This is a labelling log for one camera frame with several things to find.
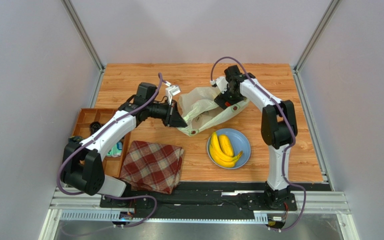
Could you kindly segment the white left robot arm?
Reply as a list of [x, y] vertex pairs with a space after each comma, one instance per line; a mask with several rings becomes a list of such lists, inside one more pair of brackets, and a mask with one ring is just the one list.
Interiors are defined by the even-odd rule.
[[187, 126], [173, 100], [173, 96], [181, 92], [180, 87], [168, 83], [165, 99], [156, 101], [159, 89], [159, 85], [140, 83], [136, 94], [129, 97], [98, 131], [79, 143], [68, 143], [58, 171], [58, 182], [76, 188], [79, 194], [121, 197], [126, 183], [104, 171], [103, 160], [109, 150], [147, 118], [160, 119], [166, 127]]

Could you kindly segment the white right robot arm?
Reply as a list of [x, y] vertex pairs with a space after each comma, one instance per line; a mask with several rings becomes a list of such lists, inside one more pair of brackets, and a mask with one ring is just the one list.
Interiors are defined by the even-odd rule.
[[269, 150], [269, 175], [264, 191], [268, 203], [285, 201], [291, 192], [288, 179], [289, 157], [298, 134], [295, 106], [264, 88], [251, 73], [229, 66], [224, 76], [211, 79], [220, 93], [215, 102], [223, 109], [249, 100], [261, 111], [261, 136]]

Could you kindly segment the yellow fake banana bunch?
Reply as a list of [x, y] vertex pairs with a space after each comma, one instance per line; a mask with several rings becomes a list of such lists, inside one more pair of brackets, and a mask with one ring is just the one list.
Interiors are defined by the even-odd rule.
[[219, 144], [219, 135], [216, 132], [212, 133], [209, 140], [209, 154], [214, 162], [224, 168], [234, 168], [237, 161], [242, 157], [243, 151], [241, 150], [237, 154], [234, 151], [234, 157], [229, 157], [222, 152]]

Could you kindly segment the yellow fake mango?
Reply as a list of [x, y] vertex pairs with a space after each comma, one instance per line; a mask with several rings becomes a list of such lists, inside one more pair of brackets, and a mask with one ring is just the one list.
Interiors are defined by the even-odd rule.
[[234, 157], [235, 152], [229, 137], [225, 134], [221, 134], [218, 136], [218, 141], [222, 152], [229, 157]]

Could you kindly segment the pale green plastic bag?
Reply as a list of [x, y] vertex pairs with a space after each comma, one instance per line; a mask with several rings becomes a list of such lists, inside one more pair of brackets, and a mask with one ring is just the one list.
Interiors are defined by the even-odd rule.
[[232, 119], [249, 105], [250, 101], [245, 99], [222, 109], [215, 102], [219, 93], [220, 90], [214, 87], [196, 87], [189, 93], [180, 95], [178, 106], [187, 127], [179, 127], [178, 130], [187, 136], [195, 136]]

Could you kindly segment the blue plastic plate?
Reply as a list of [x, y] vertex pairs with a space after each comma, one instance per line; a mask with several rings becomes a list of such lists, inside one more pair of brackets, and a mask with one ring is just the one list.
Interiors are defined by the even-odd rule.
[[249, 161], [249, 159], [251, 157], [251, 145], [250, 145], [249, 140], [246, 138], [246, 136], [243, 133], [241, 133], [240, 131], [232, 129], [232, 128], [223, 128], [223, 129], [216, 130], [215, 132], [218, 135], [222, 135], [222, 134], [227, 135], [230, 139], [231, 144], [233, 145], [233, 149], [235, 151], [235, 154], [237, 154], [240, 151], [243, 151], [243, 154], [233, 168], [225, 168], [225, 167], [218, 165], [210, 157], [210, 153], [209, 153], [210, 137], [211, 137], [210, 136], [208, 141], [207, 141], [206, 150], [207, 150], [207, 154], [208, 154], [209, 158], [211, 159], [211, 161], [215, 165], [217, 165], [218, 167], [220, 167], [222, 169], [227, 169], [227, 170], [236, 170], [236, 169], [239, 169], [242, 166], [244, 166]]

